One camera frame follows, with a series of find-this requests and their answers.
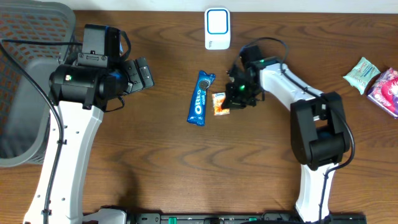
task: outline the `white backdrop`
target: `white backdrop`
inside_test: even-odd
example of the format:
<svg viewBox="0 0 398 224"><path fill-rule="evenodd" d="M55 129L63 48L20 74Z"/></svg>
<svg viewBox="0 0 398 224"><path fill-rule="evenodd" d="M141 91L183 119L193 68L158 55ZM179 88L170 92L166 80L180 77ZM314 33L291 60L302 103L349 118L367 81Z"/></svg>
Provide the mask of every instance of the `white backdrop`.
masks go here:
<svg viewBox="0 0 398 224"><path fill-rule="evenodd" d="M128 11L205 11L223 6L231 12L398 13L398 0L41 0L72 9Z"/></svg>

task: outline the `blue snack package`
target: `blue snack package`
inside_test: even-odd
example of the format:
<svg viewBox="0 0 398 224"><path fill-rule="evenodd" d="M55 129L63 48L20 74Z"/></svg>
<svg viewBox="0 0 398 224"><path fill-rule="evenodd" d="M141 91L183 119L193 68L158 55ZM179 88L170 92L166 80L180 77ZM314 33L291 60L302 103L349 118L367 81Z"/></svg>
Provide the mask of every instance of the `blue snack package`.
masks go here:
<svg viewBox="0 0 398 224"><path fill-rule="evenodd" d="M200 70L197 85L192 94L191 106L187 121L197 126L205 125L206 116L206 91L216 79L215 74L207 74Z"/></svg>

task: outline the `brown tabletop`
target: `brown tabletop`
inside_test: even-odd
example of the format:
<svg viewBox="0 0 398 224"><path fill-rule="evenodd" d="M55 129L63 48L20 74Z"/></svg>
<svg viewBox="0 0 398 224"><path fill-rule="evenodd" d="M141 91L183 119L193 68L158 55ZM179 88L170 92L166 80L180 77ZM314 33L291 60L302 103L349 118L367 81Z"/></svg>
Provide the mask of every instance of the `brown tabletop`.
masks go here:
<svg viewBox="0 0 398 224"><path fill-rule="evenodd" d="M239 48L269 36L287 42L287 65L298 77L343 97L357 150L335 174L330 210L363 212L369 223L398 218L398 121L342 78L361 57L380 71L398 68L397 15L234 12L231 47L209 51L202 12L75 13L80 38L87 23L125 30L131 58L146 57L156 83L125 97L123 110L105 114L88 164L84 212L102 205L164 213L291 210L300 164L290 147L289 112L274 96L226 116L213 116L208 98L206 126L186 122L198 71L215 73L211 91L224 91ZM283 53L273 42L261 46L266 56ZM0 170L1 223L23 221L40 171Z"/></svg>

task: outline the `gray bin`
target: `gray bin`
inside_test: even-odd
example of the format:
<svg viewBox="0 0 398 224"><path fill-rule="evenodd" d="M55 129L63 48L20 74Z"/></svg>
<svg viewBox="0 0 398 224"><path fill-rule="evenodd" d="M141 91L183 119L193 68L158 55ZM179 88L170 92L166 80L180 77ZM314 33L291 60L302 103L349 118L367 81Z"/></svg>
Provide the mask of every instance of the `gray bin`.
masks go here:
<svg viewBox="0 0 398 224"><path fill-rule="evenodd" d="M0 0L0 39L74 42L76 18L64 4ZM27 73L49 92L49 76L69 46L3 42ZM49 108L34 87L0 53L0 167L41 164L49 135Z"/></svg>

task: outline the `light green snack wrapper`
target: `light green snack wrapper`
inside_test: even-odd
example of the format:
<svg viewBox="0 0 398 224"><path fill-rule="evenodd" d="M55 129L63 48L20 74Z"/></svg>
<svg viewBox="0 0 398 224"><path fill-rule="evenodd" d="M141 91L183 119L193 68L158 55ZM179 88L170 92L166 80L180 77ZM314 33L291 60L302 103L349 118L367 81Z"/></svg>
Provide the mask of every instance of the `light green snack wrapper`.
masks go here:
<svg viewBox="0 0 398 224"><path fill-rule="evenodd" d="M379 73L380 71L376 66L362 57L358 64L343 78L363 95L369 82Z"/></svg>

